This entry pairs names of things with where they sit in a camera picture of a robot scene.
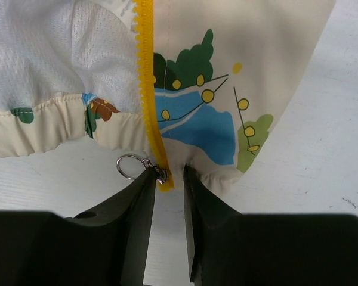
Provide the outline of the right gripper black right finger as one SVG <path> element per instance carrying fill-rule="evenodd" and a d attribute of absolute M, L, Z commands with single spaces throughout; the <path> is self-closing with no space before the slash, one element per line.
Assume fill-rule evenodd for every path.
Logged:
<path fill-rule="evenodd" d="M 184 168 L 190 281 L 195 285 L 358 285 L 358 217 L 242 214 Z"/>

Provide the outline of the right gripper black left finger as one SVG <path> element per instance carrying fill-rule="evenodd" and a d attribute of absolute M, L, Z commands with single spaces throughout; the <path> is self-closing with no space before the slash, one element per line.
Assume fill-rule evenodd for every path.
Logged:
<path fill-rule="evenodd" d="M 63 218 L 0 211 L 0 285 L 142 285 L 156 171 Z"/>

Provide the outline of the yellow patterned child jacket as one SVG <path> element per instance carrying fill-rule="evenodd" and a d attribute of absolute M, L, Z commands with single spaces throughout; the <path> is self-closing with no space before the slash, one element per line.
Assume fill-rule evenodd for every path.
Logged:
<path fill-rule="evenodd" d="M 143 151 L 163 191 L 255 160 L 334 1 L 0 1 L 0 157 L 89 136 Z"/>

